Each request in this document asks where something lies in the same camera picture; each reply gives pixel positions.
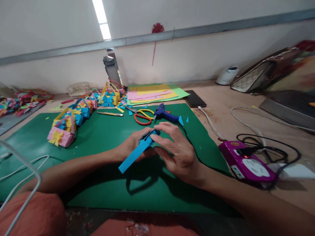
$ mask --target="black phone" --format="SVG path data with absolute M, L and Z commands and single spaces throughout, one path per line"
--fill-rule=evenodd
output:
M 195 91 L 187 90 L 185 92 L 189 93 L 189 95 L 185 97 L 185 100 L 191 108 L 207 106 L 207 104 L 195 93 Z

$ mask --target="scissors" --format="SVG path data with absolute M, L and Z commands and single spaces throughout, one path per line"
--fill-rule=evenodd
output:
M 152 123 L 153 117 L 148 116 L 148 115 L 145 114 L 144 112 L 145 112 L 145 111 L 148 111 L 148 112 L 151 112 L 151 113 L 154 115 L 154 111 L 151 111 L 151 110 L 149 110 L 149 109 L 136 110 L 136 109 L 132 109 L 132 108 L 127 107 L 127 106 L 125 106 L 125 108 L 128 109 L 129 111 L 132 111 L 132 112 L 134 113 L 134 118 L 135 118 L 136 122 L 137 122 L 139 125 L 144 125 L 144 126 L 145 126 L 145 125 L 150 125 L 150 124 Z M 147 122 L 147 123 L 140 122 L 140 121 L 138 121 L 137 117 L 146 119 L 146 120 L 148 120 L 149 122 Z

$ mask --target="fluorescent light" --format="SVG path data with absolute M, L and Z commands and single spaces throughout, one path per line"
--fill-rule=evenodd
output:
M 109 32 L 108 24 L 102 24 L 99 27 L 101 28 L 103 39 L 111 39 L 111 33 Z
M 94 9 L 96 12 L 96 16 L 98 19 L 98 23 L 99 24 L 106 23 L 107 19 L 106 19 L 102 0 L 92 0 L 92 1 L 93 1 Z

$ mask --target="person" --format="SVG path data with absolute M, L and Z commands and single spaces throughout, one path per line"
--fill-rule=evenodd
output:
M 177 126 L 169 122 L 160 122 L 154 128 L 169 134 L 173 141 L 151 135 L 152 140 L 160 146 L 145 151 L 137 161 L 158 154 L 164 160 L 167 169 L 179 179 L 222 198 L 268 235 L 315 235 L 315 216 L 200 163 L 194 148 Z M 65 235 L 65 209 L 59 195 L 100 167 L 124 161 L 137 147 L 139 140 L 152 130 L 149 127 L 144 128 L 134 132 L 117 148 L 72 159 L 44 171 L 42 184 L 13 228 L 11 235 Z M 37 179 L 34 178 L 22 186 L 1 212 L 0 235 L 6 233 L 36 183 Z M 143 219 L 145 223 L 138 222 L 136 227 L 134 220 L 128 220 L 127 217 L 128 214 L 124 213 L 105 221 L 92 235 L 202 234 L 198 227 L 190 225 L 180 216 L 153 221 L 148 221 L 145 217 Z

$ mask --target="hand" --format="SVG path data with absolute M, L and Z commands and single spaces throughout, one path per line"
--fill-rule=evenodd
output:
M 166 168 L 188 184 L 201 185 L 204 179 L 202 164 L 197 160 L 194 147 L 179 127 L 169 122 L 160 122 L 154 128 L 169 134 L 174 141 L 154 134 L 150 136 L 153 141 L 161 145 L 161 147 L 154 147 L 154 150 L 162 157 Z
M 116 161 L 123 162 L 139 145 L 139 141 L 148 135 L 153 130 L 153 128 L 146 127 L 140 131 L 133 132 L 122 144 L 115 148 L 116 150 Z M 153 148 L 149 148 L 144 151 L 136 160 L 136 162 L 142 160 L 143 158 L 154 156 L 157 153 Z

